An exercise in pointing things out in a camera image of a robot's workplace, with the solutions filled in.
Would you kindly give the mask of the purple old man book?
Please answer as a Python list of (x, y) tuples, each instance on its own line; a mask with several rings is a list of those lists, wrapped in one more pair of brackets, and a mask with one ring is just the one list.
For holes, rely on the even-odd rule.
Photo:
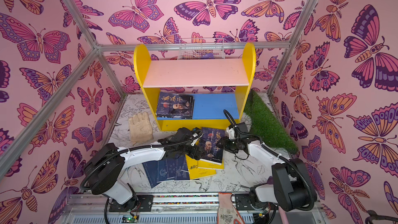
[(160, 92), (156, 116), (162, 118), (192, 119), (194, 96)]
[(218, 147), (218, 143), (225, 137), (225, 130), (203, 127), (202, 132), (199, 145), (204, 151), (200, 161), (222, 165), (223, 149)]

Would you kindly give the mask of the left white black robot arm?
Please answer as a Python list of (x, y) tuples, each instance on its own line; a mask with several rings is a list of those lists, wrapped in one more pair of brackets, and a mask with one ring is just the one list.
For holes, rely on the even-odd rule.
[(137, 201), (136, 193), (130, 184), (122, 181), (121, 174), (132, 166), (163, 158), (188, 155), (200, 160), (204, 153), (199, 146), (202, 136), (200, 128), (180, 128), (175, 134), (153, 144), (123, 148), (109, 143), (85, 165), (80, 192), (89, 190), (93, 195), (104, 195), (119, 205), (133, 208)]

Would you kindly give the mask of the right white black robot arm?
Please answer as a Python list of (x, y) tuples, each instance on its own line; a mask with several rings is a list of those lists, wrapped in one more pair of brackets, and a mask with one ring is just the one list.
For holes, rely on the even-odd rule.
[(261, 137), (244, 132), (242, 128), (245, 127), (245, 123), (230, 124), (226, 129), (227, 136), (219, 141), (218, 146), (234, 154), (244, 151), (249, 157), (271, 167), (272, 183), (255, 186), (252, 190), (255, 199), (274, 203), (286, 212), (294, 209), (312, 210), (317, 193), (304, 162), (277, 153)]

